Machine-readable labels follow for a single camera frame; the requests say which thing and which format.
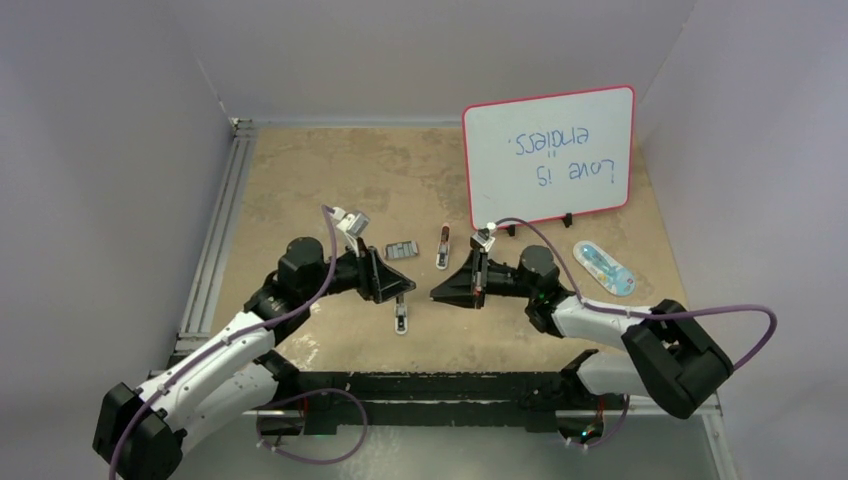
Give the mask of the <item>pink and white stapler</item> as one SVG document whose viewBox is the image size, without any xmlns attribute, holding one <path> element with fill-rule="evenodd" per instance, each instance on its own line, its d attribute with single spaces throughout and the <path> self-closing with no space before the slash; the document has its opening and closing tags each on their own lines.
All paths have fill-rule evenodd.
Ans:
<svg viewBox="0 0 848 480">
<path fill-rule="evenodd" d="M 436 256 L 436 268 L 446 270 L 449 264 L 450 255 L 450 225 L 444 223 L 440 230 L 439 244 Z"/>
</svg>

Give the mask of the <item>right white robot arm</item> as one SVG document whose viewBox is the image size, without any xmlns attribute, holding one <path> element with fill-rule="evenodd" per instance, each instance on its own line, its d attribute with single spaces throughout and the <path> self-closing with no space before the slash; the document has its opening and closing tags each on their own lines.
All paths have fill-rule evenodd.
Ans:
<svg viewBox="0 0 848 480">
<path fill-rule="evenodd" d="M 482 308 L 490 295 L 524 298 L 525 315 L 537 331 L 613 348 L 611 354 L 586 350 L 566 366 L 561 392 L 576 407 L 605 394 L 636 395 L 687 419 L 734 373 L 727 354 L 678 302 L 622 313 L 611 304 L 591 309 L 559 274 L 543 246 L 525 248 L 515 267 L 474 249 L 430 298 L 466 309 Z"/>
</svg>

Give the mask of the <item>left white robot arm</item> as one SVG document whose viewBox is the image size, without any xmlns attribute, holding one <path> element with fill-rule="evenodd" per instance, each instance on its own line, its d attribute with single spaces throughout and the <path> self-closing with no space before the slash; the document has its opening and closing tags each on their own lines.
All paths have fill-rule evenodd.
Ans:
<svg viewBox="0 0 848 480">
<path fill-rule="evenodd" d="M 203 401 L 240 391 L 253 405 L 284 409 L 298 382 L 282 371 L 274 348 L 310 316 L 326 295 L 355 291 L 381 304 L 415 289 L 379 252 L 355 240 L 325 257 L 313 237 L 292 240 L 262 286 L 230 323 L 198 350 L 137 387 L 119 383 L 104 396 L 93 439 L 111 479 L 166 479 L 210 419 Z"/>
</svg>

